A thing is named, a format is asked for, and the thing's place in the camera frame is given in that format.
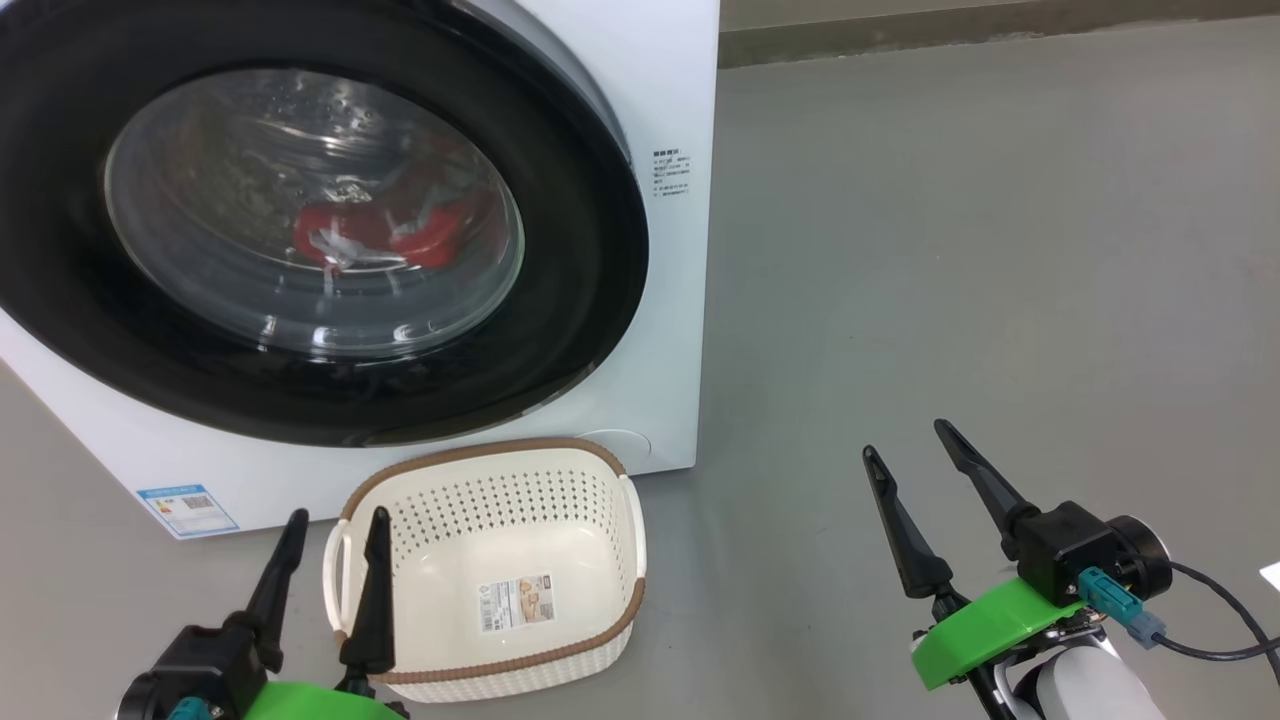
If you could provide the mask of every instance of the connector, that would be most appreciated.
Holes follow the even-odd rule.
[[[1142,607],[1138,600],[1124,585],[1097,568],[1089,568],[1080,573],[1078,582],[1080,600],[1085,605],[1110,615],[1124,625],[1129,637],[1143,648],[1156,647],[1155,634],[1165,634],[1165,623]]]
[[[209,703],[198,697],[184,697],[169,714],[169,720],[212,720]]]

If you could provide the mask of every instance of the washing machine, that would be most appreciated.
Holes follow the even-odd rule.
[[[178,538],[495,441],[690,466],[717,26],[0,3],[0,356]]]

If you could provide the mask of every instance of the laundry basket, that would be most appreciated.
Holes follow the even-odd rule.
[[[604,448],[495,443],[366,480],[325,546],[325,611],[339,642],[356,619],[378,506],[392,518],[396,667],[374,679],[396,693],[524,693],[599,673],[626,647],[644,597],[644,519]]]

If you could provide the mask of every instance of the cable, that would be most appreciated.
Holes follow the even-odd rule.
[[[1208,660],[1211,662],[1235,662],[1236,660],[1249,660],[1260,655],[1274,655],[1276,648],[1280,648],[1280,638],[1275,638],[1263,644],[1256,644],[1253,647],[1247,647],[1244,650],[1231,650],[1228,652],[1210,652],[1207,650],[1196,650],[1194,647],[1188,647],[1183,643],[1174,642],[1160,633],[1151,635],[1151,638],[1174,652],[1185,655],[1188,657],[1194,657],[1197,660]]]
[[[1193,647],[1188,647],[1181,643],[1174,642],[1158,633],[1152,635],[1153,641],[1160,643],[1162,647],[1167,647],[1169,650],[1178,652],[1180,655],[1185,655],[1188,657],[1196,657],[1198,660],[1208,660],[1212,662],[1234,662],[1236,660],[1248,660],[1251,657],[1266,655],[1267,662],[1271,664],[1271,671],[1276,676],[1276,683],[1280,684],[1280,653],[1276,652],[1276,650],[1280,650],[1280,638],[1275,639],[1267,638],[1267,634],[1262,629],[1262,625],[1260,625],[1258,621],[1253,618],[1253,615],[1248,611],[1248,609],[1244,607],[1244,603],[1240,602],[1239,598],[1236,598],[1234,594],[1231,594],[1230,591],[1222,587],[1221,583],[1219,583],[1213,578],[1210,578],[1204,573],[1201,573],[1199,570],[1188,568],[1181,562],[1174,562],[1172,560],[1166,560],[1164,557],[1151,557],[1147,555],[1135,555],[1128,552],[1121,555],[1125,557],[1143,560],[1146,562],[1167,565],[1169,568],[1178,570],[1179,573],[1187,575],[1188,578],[1204,584],[1211,591],[1213,591],[1219,597],[1225,600],[1226,603],[1231,606],[1231,610],[1235,610],[1235,612],[1240,616],[1240,619],[1244,620],[1244,624],[1249,628],[1249,632],[1253,633],[1253,638],[1258,641],[1260,644],[1234,652],[1207,652],[1203,650],[1196,650]]]

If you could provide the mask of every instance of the sticker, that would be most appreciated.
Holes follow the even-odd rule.
[[[1271,583],[1277,591],[1280,591],[1280,562],[1268,565],[1267,568],[1258,570],[1258,573],[1262,573],[1262,579]]]
[[[140,489],[138,497],[169,525],[179,538],[238,530],[239,525],[209,495],[205,486],[178,486]]]
[[[480,585],[480,632],[497,633],[556,619],[552,577],[530,575]]]
[[[658,150],[653,154],[653,196],[671,197],[689,195],[689,176],[692,173],[692,158],[678,147]]]

